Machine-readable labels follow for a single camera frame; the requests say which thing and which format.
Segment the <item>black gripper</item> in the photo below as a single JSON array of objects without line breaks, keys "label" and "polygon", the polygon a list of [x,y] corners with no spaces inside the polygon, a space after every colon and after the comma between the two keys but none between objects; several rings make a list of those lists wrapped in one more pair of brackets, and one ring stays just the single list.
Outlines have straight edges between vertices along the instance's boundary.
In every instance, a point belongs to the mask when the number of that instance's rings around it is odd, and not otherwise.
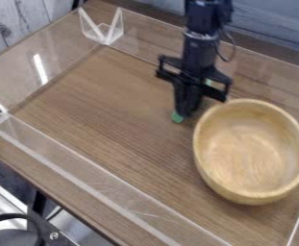
[{"label": "black gripper", "polygon": [[217,69],[220,55],[220,31],[212,34],[186,31],[182,56],[158,56],[156,75],[174,87],[176,108],[181,116],[192,116],[204,97],[226,101],[233,79]]}]

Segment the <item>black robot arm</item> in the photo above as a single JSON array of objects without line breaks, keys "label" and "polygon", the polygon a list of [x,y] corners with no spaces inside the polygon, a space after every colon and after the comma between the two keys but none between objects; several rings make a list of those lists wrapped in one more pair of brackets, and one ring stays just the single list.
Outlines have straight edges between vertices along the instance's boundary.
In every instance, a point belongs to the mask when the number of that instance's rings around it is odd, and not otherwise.
[{"label": "black robot arm", "polygon": [[176,114],[190,117],[200,108],[202,98],[225,102],[233,79],[217,69],[220,37],[232,22],[233,0],[185,0],[186,26],[184,53],[180,58],[160,55],[156,75],[170,82],[176,94]]}]

